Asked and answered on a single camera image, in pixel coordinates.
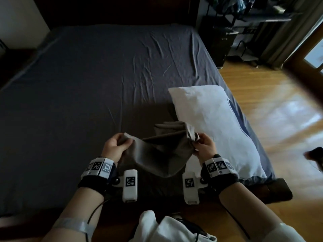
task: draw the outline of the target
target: mattress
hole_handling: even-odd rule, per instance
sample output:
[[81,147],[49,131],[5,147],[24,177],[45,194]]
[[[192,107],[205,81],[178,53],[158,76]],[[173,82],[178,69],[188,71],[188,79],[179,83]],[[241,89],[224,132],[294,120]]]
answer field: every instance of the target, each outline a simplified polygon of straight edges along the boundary
[[[155,135],[176,120],[167,89],[224,88],[268,177],[272,165],[197,32],[189,26],[94,25],[50,32],[0,92],[0,216],[64,207],[80,174],[117,132]],[[174,196],[174,180],[152,196]]]

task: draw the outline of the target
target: dark wooden headboard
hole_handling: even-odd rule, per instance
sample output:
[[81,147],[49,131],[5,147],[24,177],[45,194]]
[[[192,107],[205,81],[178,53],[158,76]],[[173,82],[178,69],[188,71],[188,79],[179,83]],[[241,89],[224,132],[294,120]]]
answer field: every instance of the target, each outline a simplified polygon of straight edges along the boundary
[[34,0],[50,29],[63,25],[188,24],[200,0]]

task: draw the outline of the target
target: white plastic device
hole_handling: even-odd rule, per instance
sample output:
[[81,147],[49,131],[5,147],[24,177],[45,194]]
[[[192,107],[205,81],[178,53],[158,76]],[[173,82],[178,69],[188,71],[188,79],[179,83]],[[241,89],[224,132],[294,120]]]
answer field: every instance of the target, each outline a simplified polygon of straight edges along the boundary
[[120,182],[112,185],[114,187],[122,187],[122,200],[125,203],[136,202],[138,199],[138,171],[126,170],[123,176],[119,177]]
[[195,176],[195,172],[184,172],[183,178],[183,193],[184,200],[188,205],[197,205],[200,203],[199,188],[205,188],[208,184],[202,184],[200,177]]

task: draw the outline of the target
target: white pillow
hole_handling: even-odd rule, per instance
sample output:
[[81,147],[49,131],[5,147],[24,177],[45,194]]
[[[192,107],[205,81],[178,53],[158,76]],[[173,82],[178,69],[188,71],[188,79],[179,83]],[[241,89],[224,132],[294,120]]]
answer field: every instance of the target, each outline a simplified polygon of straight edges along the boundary
[[[177,118],[208,134],[221,157],[230,161],[240,179],[266,178],[260,156],[251,138],[242,130],[223,88],[216,85],[169,88]],[[188,168],[197,174],[197,159],[191,157]]]

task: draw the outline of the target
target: bed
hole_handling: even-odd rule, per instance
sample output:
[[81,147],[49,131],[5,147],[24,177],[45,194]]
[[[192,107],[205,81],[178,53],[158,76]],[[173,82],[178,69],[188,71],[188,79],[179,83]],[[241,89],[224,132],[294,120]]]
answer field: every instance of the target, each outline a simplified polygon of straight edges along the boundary
[[[192,26],[97,24],[54,28],[1,89],[0,215],[42,210],[55,219],[109,137],[154,135],[154,124],[177,120],[167,89],[194,85],[223,87],[255,143],[267,179],[250,190],[266,203],[291,199]],[[168,182],[167,194],[116,205],[136,215],[165,200],[183,204]]]

